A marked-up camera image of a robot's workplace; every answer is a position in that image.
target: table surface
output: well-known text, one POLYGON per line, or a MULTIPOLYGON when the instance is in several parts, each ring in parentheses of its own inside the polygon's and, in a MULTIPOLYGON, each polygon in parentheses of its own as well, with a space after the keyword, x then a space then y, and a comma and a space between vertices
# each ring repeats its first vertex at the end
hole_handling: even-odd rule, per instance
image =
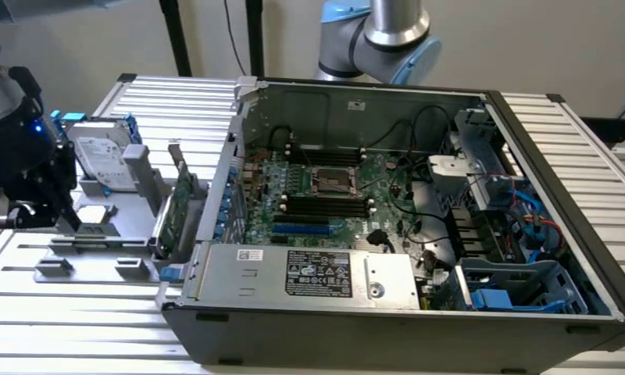
MULTIPOLYGON (((234 82, 140 76, 127 86, 115 87, 96 114, 132 112, 150 148, 166 152, 167 140, 180 138, 192 170, 212 173, 218 133, 232 117, 234 82)), ((175 173, 170 158, 155 154, 151 161, 175 173)), ((199 365, 155 305, 156 286, 34 281, 52 236, 10 230, 0 236, 0 373, 370 373, 199 365)), ((168 297, 179 293, 171 288, 168 297)), ((546 374, 625 374, 625 348, 583 353, 546 374)))

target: blue cable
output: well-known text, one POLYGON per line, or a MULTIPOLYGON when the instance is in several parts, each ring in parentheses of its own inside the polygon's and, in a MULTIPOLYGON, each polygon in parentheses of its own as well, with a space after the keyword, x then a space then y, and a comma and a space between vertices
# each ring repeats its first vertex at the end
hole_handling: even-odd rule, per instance
POLYGON ((518 197, 520 197, 520 199, 523 199, 524 201, 531 203, 532 206, 535 207, 535 210, 538 211, 538 213, 542 212, 542 202, 538 201, 531 195, 520 192, 519 190, 516 190, 516 192, 515 192, 514 189, 510 189, 508 193, 512 194, 512 195, 516 195, 518 197))
POLYGON ((531 254, 531 257, 528 258, 527 263, 534 263, 539 255, 540 255, 540 250, 535 250, 531 254))

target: aluminum extrusion table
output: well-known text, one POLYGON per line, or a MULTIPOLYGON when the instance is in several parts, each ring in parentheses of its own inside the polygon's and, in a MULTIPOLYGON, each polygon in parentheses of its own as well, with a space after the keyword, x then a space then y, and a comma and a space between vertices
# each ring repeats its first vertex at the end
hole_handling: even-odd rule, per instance
MULTIPOLYGON (((588 153, 600 169, 596 177, 591 177, 600 190, 595 192, 595 200, 590 200, 586 187, 578 187, 575 174, 579 173, 568 170, 590 160, 566 159, 559 157, 560 153, 552 153, 550 162, 566 173, 563 182, 575 190, 571 191, 575 200, 590 213, 591 223, 598 226, 625 270, 625 237, 606 230, 606 227, 625 229, 625 217, 610 222, 594 215, 598 205, 625 201, 625 194, 602 192, 608 182, 625 191, 625 186, 620 186, 624 175, 611 175, 619 173, 622 166, 592 145, 592 136, 563 105, 548 102, 543 95, 506 95, 506 98, 546 156, 547 149, 579 149, 588 153)), ((234 81, 139 76, 134 82, 116 85, 95 114, 134 113, 151 148, 151 162, 166 177, 176 175, 167 141, 180 138, 191 170, 211 180, 232 117, 232 101, 234 81)), ((15 234, 10 230, 0 236, 0 373, 368 373, 200 366, 190 360, 155 306, 155 286, 34 281, 35 265, 47 253, 52 236, 15 234)), ((179 293, 179 289, 171 288, 168 297, 179 293)), ((547 375, 578 373, 625 375, 625 348, 614 353, 583 353, 546 372, 547 375)))

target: power supply label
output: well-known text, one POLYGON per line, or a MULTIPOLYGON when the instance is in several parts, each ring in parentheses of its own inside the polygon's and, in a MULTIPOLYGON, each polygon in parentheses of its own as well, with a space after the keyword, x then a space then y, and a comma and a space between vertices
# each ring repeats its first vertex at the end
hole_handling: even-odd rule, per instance
POLYGON ((350 253, 290 250, 284 291, 306 297, 352 298, 350 253))

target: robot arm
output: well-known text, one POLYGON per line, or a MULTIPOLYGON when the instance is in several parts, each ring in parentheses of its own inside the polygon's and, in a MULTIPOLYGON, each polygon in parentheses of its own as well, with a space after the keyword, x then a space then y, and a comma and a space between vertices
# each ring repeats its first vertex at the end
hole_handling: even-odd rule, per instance
POLYGON ((331 0, 323 7, 318 79, 364 74, 391 84, 420 84, 442 50, 422 0, 331 0))
MULTIPOLYGON (((0 0, 0 23, 116 0, 0 0)), ((23 66, 0 66, 0 228, 79 228, 70 191, 76 187, 74 144, 43 120, 42 89, 23 66)))

